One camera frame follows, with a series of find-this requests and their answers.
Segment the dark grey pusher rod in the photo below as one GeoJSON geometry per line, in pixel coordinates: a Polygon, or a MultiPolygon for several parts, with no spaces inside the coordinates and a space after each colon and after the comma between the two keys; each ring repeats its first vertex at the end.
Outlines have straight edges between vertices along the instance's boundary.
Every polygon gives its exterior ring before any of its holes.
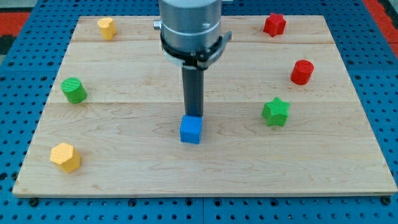
{"type": "Polygon", "coordinates": [[[183,99],[185,114],[189,116],[203,116],[203,70],[182,68],[183,99]]]}

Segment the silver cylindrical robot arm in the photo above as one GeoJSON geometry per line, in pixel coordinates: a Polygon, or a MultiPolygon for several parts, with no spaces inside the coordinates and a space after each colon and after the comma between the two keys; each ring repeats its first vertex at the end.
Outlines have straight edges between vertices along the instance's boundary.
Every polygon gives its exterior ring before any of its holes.
{"type": "Polygon", "coordinates": [[[182,70],[185,114],[203,116],[204,71],[224,51],[231,33],[221,35],[221,0],[160,0],[164,54],[182,70]]]}

